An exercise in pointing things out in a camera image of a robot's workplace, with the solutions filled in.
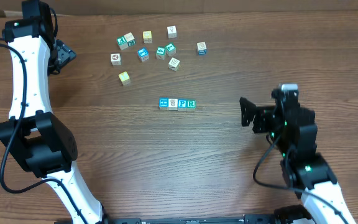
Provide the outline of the green letter R block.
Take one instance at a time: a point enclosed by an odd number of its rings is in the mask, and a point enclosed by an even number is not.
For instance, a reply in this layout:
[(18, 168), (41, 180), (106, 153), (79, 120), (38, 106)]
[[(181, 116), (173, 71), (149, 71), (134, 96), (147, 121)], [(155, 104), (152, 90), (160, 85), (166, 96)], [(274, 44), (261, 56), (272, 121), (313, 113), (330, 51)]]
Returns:
[(196, 110), (196, 100), (187, 100), (186, 110), (187, 111), (195, 111)]

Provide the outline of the blue letter P block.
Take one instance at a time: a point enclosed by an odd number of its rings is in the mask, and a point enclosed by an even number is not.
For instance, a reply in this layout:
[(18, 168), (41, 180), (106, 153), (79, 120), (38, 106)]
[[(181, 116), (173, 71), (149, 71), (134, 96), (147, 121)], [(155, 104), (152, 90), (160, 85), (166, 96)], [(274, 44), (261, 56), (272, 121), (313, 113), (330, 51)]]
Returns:
[(186, 111), (187, 109), (187, 100), (186, 99), (178, 99), (178, 111)]

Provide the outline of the white patterned block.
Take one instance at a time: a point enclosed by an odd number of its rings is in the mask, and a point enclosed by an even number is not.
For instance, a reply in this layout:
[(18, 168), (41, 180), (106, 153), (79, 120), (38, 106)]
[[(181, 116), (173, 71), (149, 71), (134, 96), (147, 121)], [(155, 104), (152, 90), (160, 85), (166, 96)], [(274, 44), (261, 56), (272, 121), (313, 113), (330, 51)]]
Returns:
[(180, 61), (172, 57), (168, 63), (168, 67), (173, 71), (177, 71), (180, 67)]
[(168, 99), (168, 109), (172, 111), (176, 111), (178, 109), (178, 99), (169, 98)]

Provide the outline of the blue arrows block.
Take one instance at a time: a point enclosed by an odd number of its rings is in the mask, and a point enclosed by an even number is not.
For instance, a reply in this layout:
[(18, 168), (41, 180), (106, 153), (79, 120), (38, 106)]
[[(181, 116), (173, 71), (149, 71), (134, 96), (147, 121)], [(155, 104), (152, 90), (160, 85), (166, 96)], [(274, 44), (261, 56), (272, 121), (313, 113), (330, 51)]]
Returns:
[(160, 98), (158, 105), (160, 110), (168, 110), (168, 98)]

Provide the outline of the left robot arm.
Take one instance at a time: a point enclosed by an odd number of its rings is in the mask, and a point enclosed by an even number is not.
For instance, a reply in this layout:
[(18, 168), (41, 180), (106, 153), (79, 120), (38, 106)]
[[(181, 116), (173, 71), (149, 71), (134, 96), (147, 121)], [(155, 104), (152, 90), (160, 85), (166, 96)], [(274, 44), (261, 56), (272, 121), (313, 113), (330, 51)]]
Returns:
[(6, 148), (0, 168), (1, 186), (15, 192), (4, 181), (7, 157), (11, 155), (22, 170), (39, 179), (19, 193), (48, 184), (68, 210), (72, 223), (109, 223), (103, 205), (79, 171), (74, 135), (53, 114), (50, 104), (48, 76), (60, 73), (76, 53), (57, 39), (57, 17), (48, 4), (23, 1), (22, 15), (22, 19), (6, 22), (2, 31), (4, 46), (12, 58), (13, 96), (8, 120), (0, 123), (0, 141)]

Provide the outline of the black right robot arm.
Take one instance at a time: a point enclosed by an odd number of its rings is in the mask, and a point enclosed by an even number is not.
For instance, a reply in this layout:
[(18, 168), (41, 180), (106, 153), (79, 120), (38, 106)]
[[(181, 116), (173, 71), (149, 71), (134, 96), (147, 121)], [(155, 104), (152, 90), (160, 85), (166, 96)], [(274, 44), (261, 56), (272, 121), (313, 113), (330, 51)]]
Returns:
[(316, 151), (315, 112), (300, 105), (296, 90), (274, 89), (272, 98), (273, 106), (256, 106), (244, 97), (239, 103), (242, 125), (252, 125), (256, 134), (264, 133), (270, 144), (257, 165), (273, 149), (283, 156), (280, 166), (285, 185), (256, 183), (294, 192), (301, 200), (299, 205), (277, 209), (276, 223), (354, 223), (336, 175)]

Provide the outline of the white block red circle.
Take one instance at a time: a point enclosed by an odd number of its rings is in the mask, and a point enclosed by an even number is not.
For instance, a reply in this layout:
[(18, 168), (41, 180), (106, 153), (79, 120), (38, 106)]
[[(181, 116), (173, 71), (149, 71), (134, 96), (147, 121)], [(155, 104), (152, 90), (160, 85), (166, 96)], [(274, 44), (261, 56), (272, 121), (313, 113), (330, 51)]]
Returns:
[(122, 58), (120, 54), (111, 54), (111, 64), (118, 66), (122, 64)]

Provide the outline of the green letter block far left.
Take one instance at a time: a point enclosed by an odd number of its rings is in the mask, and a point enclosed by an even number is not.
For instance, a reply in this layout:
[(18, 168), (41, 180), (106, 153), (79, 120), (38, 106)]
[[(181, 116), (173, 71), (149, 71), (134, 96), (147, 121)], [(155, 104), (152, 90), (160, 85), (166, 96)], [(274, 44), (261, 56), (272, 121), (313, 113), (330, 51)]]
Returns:
[(124, 36), (117, 38), (116, 42), (121, 50), (124, 50), (129, 47), (127, 40)]

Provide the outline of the yellow block lower left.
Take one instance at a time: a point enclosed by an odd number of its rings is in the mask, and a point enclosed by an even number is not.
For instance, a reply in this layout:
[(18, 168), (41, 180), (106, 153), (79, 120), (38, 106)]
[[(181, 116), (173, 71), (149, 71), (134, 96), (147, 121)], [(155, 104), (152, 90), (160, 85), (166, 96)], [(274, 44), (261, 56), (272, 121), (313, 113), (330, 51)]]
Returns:
[(122, 73), (120, 73), (120, 74), (118, 75), (118, 77), (119, 77), (121, 83), (122, 83), (124, 86), (126, 86), (126, 85), (128, 85), (128, 84), (131, 83), (130, 76), (129, 76), (129, 74), (128, 74), (127, 72), (122, 72)]

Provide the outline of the yellow block top row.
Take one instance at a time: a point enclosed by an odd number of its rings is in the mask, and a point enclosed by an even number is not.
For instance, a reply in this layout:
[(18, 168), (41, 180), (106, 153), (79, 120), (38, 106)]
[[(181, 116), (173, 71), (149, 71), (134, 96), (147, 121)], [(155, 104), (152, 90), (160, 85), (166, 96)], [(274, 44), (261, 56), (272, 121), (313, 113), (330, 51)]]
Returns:
[(145, 44), (151, 44), (152, 43), (152, 31), (146, 30), (142, 33), (143, 41)]

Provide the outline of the cardboard panel at back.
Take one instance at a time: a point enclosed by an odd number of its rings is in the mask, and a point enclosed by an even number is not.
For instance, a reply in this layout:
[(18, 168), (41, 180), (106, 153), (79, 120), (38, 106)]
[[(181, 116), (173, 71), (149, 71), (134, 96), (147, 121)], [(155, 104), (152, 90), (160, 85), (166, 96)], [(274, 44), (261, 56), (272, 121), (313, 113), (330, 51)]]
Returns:
[(358, 0), (45, 0), (57, 14), (190, 14), (215, 12), (350, 11)]

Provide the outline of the green number four block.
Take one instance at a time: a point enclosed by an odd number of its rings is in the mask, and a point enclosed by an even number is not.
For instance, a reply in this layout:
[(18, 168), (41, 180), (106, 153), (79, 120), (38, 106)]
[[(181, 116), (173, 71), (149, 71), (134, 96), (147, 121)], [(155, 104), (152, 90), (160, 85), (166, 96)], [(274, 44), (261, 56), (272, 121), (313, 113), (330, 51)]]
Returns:
[(166, 57), (165, 47), (157, 47), (156, 58), (160, 60), (165, 60), (165, 57)]

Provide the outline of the green letter L block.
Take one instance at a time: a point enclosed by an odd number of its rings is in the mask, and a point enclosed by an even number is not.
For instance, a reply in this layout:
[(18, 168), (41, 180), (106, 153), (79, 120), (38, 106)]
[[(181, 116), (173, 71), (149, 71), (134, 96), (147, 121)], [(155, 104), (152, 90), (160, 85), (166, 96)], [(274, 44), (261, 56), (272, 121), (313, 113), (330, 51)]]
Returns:
[(172, 57), (177, 52), (177, 48), (175, 47), (175, 45), (173, 43), (169, 43), (168, 45), (166, 45), (165, 49), (166, 49), (166, 53), (169, 57)]

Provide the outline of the white block top right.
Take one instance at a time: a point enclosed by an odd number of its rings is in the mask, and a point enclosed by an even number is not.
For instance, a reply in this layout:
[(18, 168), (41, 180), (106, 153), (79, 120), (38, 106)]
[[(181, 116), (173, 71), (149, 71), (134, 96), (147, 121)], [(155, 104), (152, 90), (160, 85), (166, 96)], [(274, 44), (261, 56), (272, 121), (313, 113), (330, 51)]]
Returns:
[(177, 29), (176, 26), (168, 26), (167, 27), (167, 34), (169, 39), (177, 38)]

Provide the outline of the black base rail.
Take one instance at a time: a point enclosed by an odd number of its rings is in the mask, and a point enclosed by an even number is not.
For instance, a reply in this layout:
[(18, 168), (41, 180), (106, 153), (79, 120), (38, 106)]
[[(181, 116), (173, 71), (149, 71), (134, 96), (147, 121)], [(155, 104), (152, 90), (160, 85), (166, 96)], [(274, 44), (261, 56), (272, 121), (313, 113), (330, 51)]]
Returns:
[(140, 218), (108, 218), (102, 224), (276, 224), (273, 215), (244, 215), (242, 217), (217, 218), (167, 218), (148, 219)]

